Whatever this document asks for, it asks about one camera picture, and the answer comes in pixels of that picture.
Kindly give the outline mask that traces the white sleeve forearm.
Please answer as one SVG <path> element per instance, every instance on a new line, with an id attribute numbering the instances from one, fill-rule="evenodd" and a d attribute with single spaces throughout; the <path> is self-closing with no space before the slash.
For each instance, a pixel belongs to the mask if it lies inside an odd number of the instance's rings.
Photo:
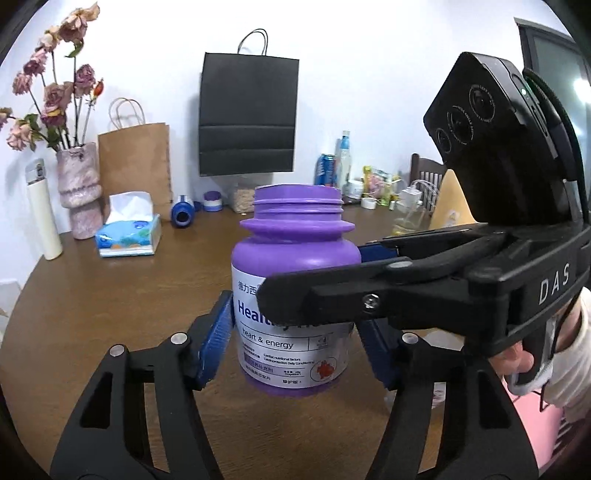
<path id="1" fill-rule="evenodd" d="M 553 359 L 544 400 L 562 408 L 566 421 L 582 421 L 590 412 L 590 291 L 582 290 L 581 326 L 574 342 Z"/>

